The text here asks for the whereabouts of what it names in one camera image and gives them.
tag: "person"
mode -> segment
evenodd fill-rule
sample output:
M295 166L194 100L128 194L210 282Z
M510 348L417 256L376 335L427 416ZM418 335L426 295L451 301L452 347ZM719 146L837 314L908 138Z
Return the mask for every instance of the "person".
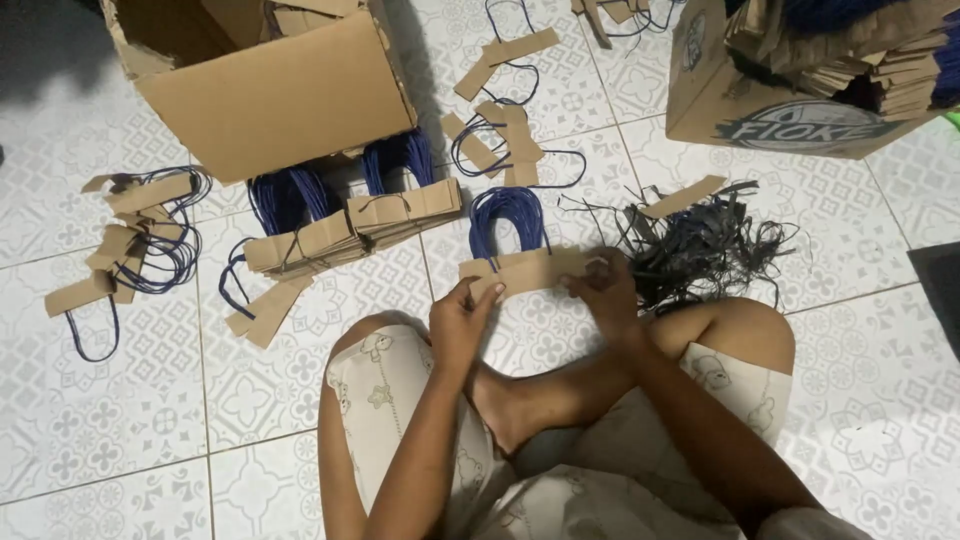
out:
M606 348L510 380L477 360L502 284L465 279L430 310L426 340L388 315L334 345L321 392L321 500L335 540L863 540L774 452L794 339L741 298L637 317L616 250L564 276ZM583 426L560 465L518 479L542 430Z

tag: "hand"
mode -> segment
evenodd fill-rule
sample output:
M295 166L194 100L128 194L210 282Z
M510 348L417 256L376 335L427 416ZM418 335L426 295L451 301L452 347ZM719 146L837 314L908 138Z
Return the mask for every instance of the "hand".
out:
M586 276L562 276L560 281L572 298L581 298L587 304L608 345L625 346L640 330L636 285L627 257L615 248L593 250L589 255L595 260L587 265Z
M470 284L479 279L463 278L430 308L434 373L439 370L465 377L480 350L493 305L506 285L491 285L475 305L470 298Z

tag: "cardboard box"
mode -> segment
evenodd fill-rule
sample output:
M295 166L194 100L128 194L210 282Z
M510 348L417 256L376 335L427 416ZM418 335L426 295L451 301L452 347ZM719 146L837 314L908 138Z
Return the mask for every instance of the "cardboard box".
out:
M223 184L417 125L381 0L265 43L263 0L102 1L128 78Z
M666 136L673 140L862 159L942 110L884 121L867 110L765 86L733 66L723 2L690 0L674 30Z

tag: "green object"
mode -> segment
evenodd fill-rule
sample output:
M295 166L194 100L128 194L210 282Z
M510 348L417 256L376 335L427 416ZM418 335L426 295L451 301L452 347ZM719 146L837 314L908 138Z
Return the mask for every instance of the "green object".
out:
M960 112L948 112L944 114L944 118L953 123L954 126L960 130Z

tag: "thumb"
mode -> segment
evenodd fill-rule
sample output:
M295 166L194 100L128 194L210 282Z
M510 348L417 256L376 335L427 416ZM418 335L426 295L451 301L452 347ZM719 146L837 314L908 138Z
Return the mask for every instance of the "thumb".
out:
M506 288L507 285L503 283L494 283L487 287L487 290L484 291L483 296L480 297L480 300L473 308L474 316L486 321L487 317L490 316L490 312L493 311L493 305L496 304L496 299L500 298L500 294L502 294Z
M560 276L560 283L570 291L571 297L582 299L587 303L587 306L593 305L593 301L597 297L597 291L582 278L564 274Z

